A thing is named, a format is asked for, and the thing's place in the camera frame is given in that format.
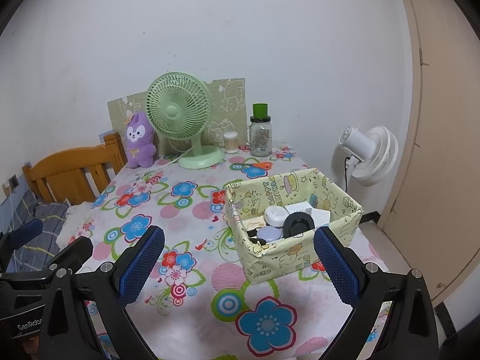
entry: stuffed animal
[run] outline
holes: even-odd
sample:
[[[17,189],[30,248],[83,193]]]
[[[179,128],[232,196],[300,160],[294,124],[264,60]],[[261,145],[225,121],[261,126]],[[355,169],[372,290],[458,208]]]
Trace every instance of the stuffed animal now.
[[[157,148],[153,145],[153,127],[148,122],[145,112],[141,111],[131,117],[127,125],[127,167],[150,168]]]

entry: storage box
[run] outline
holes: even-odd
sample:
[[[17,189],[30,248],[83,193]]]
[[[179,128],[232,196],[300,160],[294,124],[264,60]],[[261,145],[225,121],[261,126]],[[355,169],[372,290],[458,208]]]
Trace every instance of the storage box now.
[[[248,280],[261,283],[297,271],[318,261],[314,230],[261,246],[249,240],[243,220],[263,216],[271,205],[309,202],[329,210],[329,227],[348,246],[363,214],[363,208],[318,169],[256,178],[226,187],[226,215],[235,246]]]

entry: wooden bed frame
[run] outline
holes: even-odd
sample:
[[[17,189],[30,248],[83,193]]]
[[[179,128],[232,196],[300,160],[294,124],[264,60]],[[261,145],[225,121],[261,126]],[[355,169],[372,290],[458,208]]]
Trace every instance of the wooden bed frame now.
[[[34,167],[25,165],[22,169],[30,189],[48,203],[68,199],[71,204],[81,204],[95,201],[86,171],[102,193],[110,183],[106,164],[111,164],[117,174],[126,162],[122,140],[116,132],[105,135],[104,145],[60,151]]]

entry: plush toy face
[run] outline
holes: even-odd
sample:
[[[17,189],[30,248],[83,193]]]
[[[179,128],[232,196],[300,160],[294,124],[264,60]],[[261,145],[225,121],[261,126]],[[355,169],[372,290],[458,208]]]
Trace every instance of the plush toy face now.
[[[153,128],[145,112],[133,115],[127,127],[127,145],[139,147],[152,143]]]

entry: green fan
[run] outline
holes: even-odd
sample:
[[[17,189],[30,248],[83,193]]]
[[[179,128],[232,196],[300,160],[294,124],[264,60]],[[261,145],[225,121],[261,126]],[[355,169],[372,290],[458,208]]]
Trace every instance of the green fan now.
[[[185,73],[166,73],[148,88],[145,109],[159,134],[174,140],[191,139],[191,150],[178,160],[181,167],[206,168],[225,156],[218,147],[200,143],[200,134],[212,116],[212,99],[202,81]]]

